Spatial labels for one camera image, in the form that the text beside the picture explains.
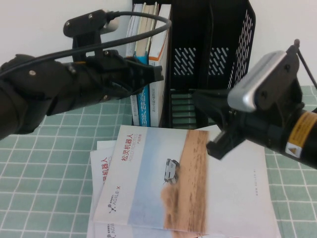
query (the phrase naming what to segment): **booklet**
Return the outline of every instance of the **booklet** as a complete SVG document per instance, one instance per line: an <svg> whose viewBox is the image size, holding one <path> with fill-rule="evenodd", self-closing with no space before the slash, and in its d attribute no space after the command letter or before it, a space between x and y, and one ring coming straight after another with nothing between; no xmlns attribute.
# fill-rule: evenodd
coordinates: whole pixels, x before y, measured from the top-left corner
<svg viewBox="0 0 317 238"><path fill-rule="evenodd" d="M121 126L94 222L279 238L264 148L245 141L219 161L206 152L219 132Z"/></svg>
<svg viewBox="0 0 317 238"><path fill-rule="evenodd" d="M171 232L166 230L93 223L92 218L110 168L114 145L115 141L100 141L97 143L97 151L91 152L90 159L93 175L93 198L87 238L172 238ZM185 233L182 237L193 238L197 236Z"/></svg>

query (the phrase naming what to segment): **table surface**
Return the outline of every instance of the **table surface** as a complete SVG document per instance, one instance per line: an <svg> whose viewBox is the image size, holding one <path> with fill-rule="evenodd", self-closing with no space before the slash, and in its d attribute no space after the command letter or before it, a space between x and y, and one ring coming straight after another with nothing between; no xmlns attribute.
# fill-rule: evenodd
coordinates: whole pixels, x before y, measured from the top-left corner
<svg viewBox="0 0 317 238"><path fill-rule="evenodd" d="M317 91L302 87L306 110ZM29 135L0 141L0 237L85 238L92 199L89 152L131 124L129 99L45 118ZM273 206L284 238L317 234L317 171L265 150Z"/></svg>

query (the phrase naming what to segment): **book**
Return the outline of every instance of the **book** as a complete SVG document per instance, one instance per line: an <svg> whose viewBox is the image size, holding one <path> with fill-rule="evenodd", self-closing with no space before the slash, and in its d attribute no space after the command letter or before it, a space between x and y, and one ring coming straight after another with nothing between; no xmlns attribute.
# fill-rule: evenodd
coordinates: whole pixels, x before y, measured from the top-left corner
<svg viewBox="0 0 317 238"><path fill-rule="evenodd" d="M133 11L135 12L142 12L142 9L143 9L143 4L134 4L133 6ZM132 16L130 18L129 26L127 30L127 37L135 36L137 34L139 21L140 21L139 16ZM134 49L135 49L135 42L127 44L125 56L133 57ZM131 100L133 124L140 125L137 95L130 96L130 100Z"/></svg>
<svg viewBox="0 0 317 238"><path fill-rule="evenodd" d="M87 238L172 238L169 231L153 230L116 224L93 223L92 217L106 181L106 173L111 165L115 141L99 141L97 151L91 152L91 168L93 177L93 197L88 224Z"/></svg>
<svg viewBox="0 0 317 238"><path fill-rule="evenodd" d="M142 9L142 12L157 15L158 4L146 5ZM155 21L151 18L141 17L139 21L138 34L142 34L153 30ZM137 41L135 44L134 56L144 64L149 64L149 49L151 44L151 37ZM150 121L150 95L149 85L145 86L141 93L137 95L138 110L139 110L139 123L140 126L151 126Z"/></svg>
<svg viewBox="0 0 317 238"><path fill-rule="evenodd" d="M122 125L94 222L280 238L264 148L245 141L219 161L206 152L219 132Z"/></svg>
<svg viewBox="0 0 317 238"><path fill-rule="evenodd" d="M159 10L159 16L169 19L170 11L170 4L162 4ZM158 21L156 23L156 28L159 28L163 25L163 22ZM151 49L149 53L149 64L153 66L162 66L162 74L164 76L164 81L154 82L150 84L151 127L159 127L163 110L168 40L169 31L161 32L152 37Z"/></svg>

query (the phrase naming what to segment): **desert image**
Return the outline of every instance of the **desert image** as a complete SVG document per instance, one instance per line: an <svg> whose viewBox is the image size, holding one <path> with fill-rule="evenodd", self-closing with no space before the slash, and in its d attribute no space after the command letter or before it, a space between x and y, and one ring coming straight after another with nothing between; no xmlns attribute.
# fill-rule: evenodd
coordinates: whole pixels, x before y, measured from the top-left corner
<svg viewBox="0 0 317 238"><path fill-rule="evenodd" d="M173 232L174 238L193 238L206 234L207 152L209 132L189 130L176 181L165 183L161 191L164 203L164 228L192 232Z"/></svg>

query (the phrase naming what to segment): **warning label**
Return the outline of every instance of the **warning label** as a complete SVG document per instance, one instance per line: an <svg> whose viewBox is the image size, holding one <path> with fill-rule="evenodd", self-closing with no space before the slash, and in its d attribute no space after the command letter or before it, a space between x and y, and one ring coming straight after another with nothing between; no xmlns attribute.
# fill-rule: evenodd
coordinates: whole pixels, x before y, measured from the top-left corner
<svg viewBox="0 0 317 238"><path fill-rule="evenodd" d="M287 154L300 158L303 146L316 122L317 114L315 113L305 112L301 115L288 138L285 147Z"/></svg>

